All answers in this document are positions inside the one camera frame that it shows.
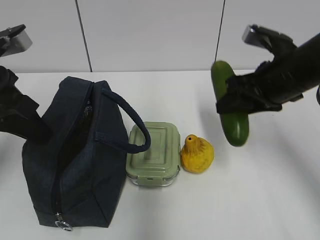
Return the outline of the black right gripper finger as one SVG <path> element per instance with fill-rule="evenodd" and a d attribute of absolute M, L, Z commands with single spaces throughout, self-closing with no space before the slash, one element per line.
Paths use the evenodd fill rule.
<path fill-rule="evenodd" d="M 216 111 L 218 114 L 251 114 L 253 112 L 251 93 L 248 90 L 216 91 Z"/>
<path fill-rule="evenodd" d="M 227 94 L 250 94 L 253 91 L 253 75 L 232 75 L 226 82 Z"/>

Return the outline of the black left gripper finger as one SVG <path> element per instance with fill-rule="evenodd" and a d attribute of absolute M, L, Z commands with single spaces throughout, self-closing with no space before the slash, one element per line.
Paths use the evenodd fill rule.
<path fill-rule="evenodd" d="M 29 117 L 15 115 L 15 134 L 36 144 L 45 144 L 52 137 L 53 132 L 39 116 L 33 112 Z"/>

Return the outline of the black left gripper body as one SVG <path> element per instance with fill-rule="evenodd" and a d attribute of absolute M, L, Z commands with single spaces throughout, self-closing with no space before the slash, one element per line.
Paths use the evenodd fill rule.
<path fill-rule="evenodd" d="M 15 86 L 19 78 L 0 67 L 0 131 L 19 137 L 33 137 L 39 104 Z"/>

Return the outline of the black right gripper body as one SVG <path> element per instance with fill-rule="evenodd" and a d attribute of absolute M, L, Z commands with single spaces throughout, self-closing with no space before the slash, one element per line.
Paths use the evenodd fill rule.
<path fill-rule="evenodd" d="M 246 111 L 278 112 L 282 105 L 302 99 L 304 67 L 295 61 L 262 63 L 246 75 Z"/>

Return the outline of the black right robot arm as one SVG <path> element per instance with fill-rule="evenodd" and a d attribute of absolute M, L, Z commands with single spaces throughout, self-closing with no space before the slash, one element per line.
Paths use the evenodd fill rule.
<path fill-rule="evenodd" d="M 259 44 L 274 56 L 251 73 L 234 74 L 225 61 L 212 66 L 212 73 L 226 92 L 217 100 L 219 114 L 278 112 L 283 104 L 296 102 L 320 84 L 320 36 L 301 46 L 283 34 L 258 33 Z"/>

